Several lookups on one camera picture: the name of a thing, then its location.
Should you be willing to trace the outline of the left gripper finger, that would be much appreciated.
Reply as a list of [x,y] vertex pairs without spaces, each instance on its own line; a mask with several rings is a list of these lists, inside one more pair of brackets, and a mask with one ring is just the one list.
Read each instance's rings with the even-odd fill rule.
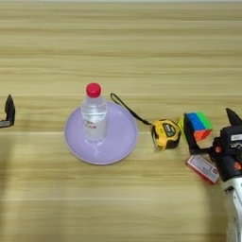
[[0,121],[0,129],[11,127],[15,123],[15,105],[11,95],[6,100],[5,113],[6,119]]

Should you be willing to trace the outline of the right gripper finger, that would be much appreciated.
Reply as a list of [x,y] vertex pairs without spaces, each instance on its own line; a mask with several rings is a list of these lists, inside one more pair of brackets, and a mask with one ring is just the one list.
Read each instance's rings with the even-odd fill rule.
[[186,113],[183,115],[183,132],[191,155],[210,154],[212,152],[211,147],[199,147],[194,136],[193,126]]
[[227,108],[226,113],[232,126],[242,125],[242,119],[236,114],[236,112],[230,108]]

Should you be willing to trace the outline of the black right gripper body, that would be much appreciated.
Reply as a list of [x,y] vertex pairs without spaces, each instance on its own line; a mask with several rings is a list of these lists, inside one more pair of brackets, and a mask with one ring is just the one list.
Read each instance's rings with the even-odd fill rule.
[[242,177],[242,147],[224,147],[220,142],[214,142],[213,160],[220,178],[226,182]]

